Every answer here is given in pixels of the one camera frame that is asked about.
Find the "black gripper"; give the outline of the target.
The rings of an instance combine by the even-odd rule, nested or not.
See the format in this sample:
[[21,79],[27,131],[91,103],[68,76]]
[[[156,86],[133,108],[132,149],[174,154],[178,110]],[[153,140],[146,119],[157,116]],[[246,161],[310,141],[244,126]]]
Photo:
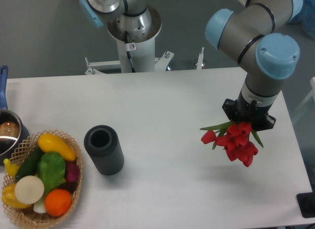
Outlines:
[[268,114],[270,107],[258,107],[256,100],[248,103],[243,98],[237,100],[226,99],[222,105],[229,120],[238,124],[249,122],[254,131],[269,130],[274,127],[276,118]]

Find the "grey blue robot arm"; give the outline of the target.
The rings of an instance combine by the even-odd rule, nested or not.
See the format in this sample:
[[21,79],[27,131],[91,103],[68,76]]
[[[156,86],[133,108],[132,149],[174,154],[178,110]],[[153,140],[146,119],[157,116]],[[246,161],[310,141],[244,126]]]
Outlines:
[[[254,131],[273,128],[268,111],[295,70],[298,44],[276,29],[295,17],[303,0],[238,0],[244,9],[217,11],[205,28],[205,37],[246,71],[236,100],[227,99],[223,110],[229,120],[250,122]],[[159,13],[147,0],[79,0],[85,15],[105,25],[116,40],[121,71],[151,72],[164,68],[155,60],[155,38],[161,29]]]

